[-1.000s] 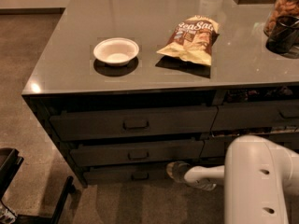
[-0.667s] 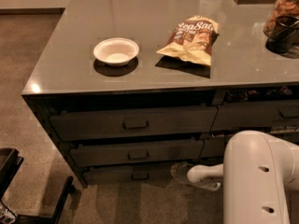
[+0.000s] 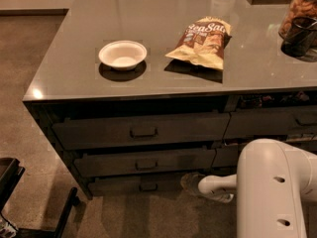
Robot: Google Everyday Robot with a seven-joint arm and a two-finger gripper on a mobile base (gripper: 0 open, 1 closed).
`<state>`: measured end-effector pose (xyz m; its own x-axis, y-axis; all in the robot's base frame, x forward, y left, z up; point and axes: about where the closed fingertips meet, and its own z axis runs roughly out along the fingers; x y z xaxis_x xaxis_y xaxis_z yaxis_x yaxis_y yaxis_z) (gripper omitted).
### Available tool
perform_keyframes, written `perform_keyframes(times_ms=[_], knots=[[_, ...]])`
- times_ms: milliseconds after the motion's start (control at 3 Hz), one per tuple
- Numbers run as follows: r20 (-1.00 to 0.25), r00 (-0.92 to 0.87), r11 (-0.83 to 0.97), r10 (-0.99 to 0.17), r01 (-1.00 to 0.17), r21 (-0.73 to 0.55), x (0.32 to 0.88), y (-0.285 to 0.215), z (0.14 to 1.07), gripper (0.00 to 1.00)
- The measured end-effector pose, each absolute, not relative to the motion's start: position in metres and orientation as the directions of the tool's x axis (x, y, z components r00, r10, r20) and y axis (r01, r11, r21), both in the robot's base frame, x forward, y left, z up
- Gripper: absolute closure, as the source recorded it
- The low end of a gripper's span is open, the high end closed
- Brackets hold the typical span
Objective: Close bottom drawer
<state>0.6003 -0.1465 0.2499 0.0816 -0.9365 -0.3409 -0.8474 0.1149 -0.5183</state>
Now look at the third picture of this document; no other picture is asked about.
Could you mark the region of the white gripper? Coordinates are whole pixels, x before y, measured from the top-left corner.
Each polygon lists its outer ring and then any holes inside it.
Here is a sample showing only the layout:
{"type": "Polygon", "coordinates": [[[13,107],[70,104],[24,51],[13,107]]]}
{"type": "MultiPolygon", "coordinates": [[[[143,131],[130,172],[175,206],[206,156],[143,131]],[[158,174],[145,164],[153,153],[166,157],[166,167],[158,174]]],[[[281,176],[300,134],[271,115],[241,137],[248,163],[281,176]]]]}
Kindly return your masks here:
{"type": "Polygon", "coordinates": [[[180,184],[191,195],[201,195],[198,185],[202,179],[204,179],[204,175],[199,173],[185,174],[181,178],[180,184]]]}

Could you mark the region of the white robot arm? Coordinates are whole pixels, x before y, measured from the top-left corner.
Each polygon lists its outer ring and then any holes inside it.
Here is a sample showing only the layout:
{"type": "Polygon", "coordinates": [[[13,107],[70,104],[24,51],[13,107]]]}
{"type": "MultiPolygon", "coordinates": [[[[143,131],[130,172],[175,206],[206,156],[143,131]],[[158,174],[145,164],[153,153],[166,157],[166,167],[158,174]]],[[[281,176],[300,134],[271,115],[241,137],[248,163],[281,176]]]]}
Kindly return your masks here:
{"type": "Polygon", "coordinates": [[[258,139],[239,156],[234,175],[189,173],[181,186],[195,196],[237,200],[237,238],[307,238],[302,202],[317,199],[317,155],[258,139]]]}

